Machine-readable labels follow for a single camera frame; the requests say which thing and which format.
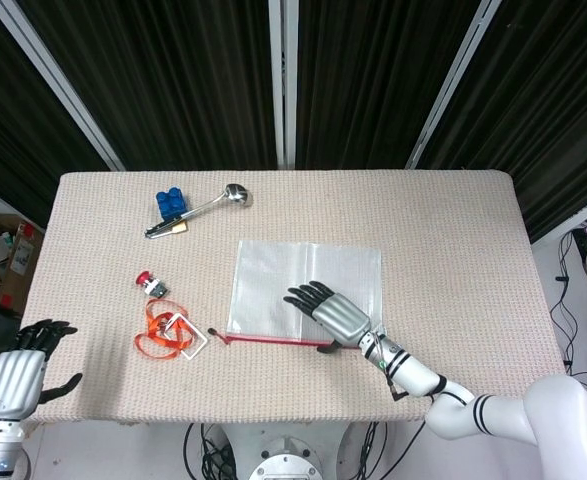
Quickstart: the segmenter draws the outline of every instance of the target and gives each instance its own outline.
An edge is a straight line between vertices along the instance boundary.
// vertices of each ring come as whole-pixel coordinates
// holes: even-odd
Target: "cardboard box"
[[[0,215],[0,235],[15,235],[8,267],[0,285],[0,305],[24,313],[44,234],[17,215]]]

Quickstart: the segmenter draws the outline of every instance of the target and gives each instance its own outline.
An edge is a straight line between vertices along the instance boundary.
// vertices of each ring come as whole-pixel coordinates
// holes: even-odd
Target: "table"
[[[218,208],[155,240],[155,193],[191,205],[227,183],[249,209]],[[36,421],[277,422],[416,419],[427,399],[393,402],[359,351],[211,339],[189,362],[151,360],[133,344],[151,270],[204,329],[224,331],[240,239],[379,248],[389,336],[471,391],[521,395],[563,371],[510,177],[497,171],[73,173],[62,177],[25,323],[79,329],[51,361],[45,388],[84,373]]]

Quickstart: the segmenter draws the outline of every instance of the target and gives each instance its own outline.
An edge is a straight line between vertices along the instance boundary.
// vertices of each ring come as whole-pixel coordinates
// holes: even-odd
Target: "blue object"
[[[188,211],[182,190],[177,187],[171,187],[168,192],[157,192],[155,198],[164,220],[171,220]]]

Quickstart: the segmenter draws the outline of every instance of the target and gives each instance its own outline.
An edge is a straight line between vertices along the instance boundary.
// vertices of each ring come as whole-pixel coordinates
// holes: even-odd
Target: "small toy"
[[[188,211],[182,190],[177,187],[171,187],[168,192],[157,192],[155,199],[164,220],[172,220]]]
[[[144,271],[137,276],[135,280],[140,287],[144,288],[144,293],[151,297],[162,298],[169,293],[169,289],[157,278],[153,277],[150,272]]]

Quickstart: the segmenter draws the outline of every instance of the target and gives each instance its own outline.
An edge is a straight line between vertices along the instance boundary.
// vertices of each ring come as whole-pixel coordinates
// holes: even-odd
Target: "orange ribbon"
[[[164,312],[157,316],[154,316],[152,313],[153,309],[151,307],[160,302],[168,306],[171,306],[176,311]],[[175,302],[171,302],[170,300],[154,298],[152,300],[149,300],[149,302],[146,304],[145,313],[147,329],[146,332],[138,333],[135,336],[135,346],[138,348],[140,352],[142,352],[147,357],[168,360],[170,358],[178,356],[182,350],[188,348],[191,345],[191,343],[193,343],[193,331],[181,318],[178,318],[175,322],[173,322],[173,324],[169,328],[169,330],[175,330],[175,340],[171,340],[164,337],[164,334],[168,334],[168,331],[166,330],[166,324],[175,313],[181,313],[182,315],[184,315],[184,317],[188,318],[189,312],[187,312],[185,308],[181,307]],[[188,337],[186,339],[183,339],[184,333],[188,334]],[[167,353],[166,355],[151,355],[145,352],[142,348],[142,340],[144,338],[148,338],[149,340],[160,345],[161,347],[170,348],[173,351]]]

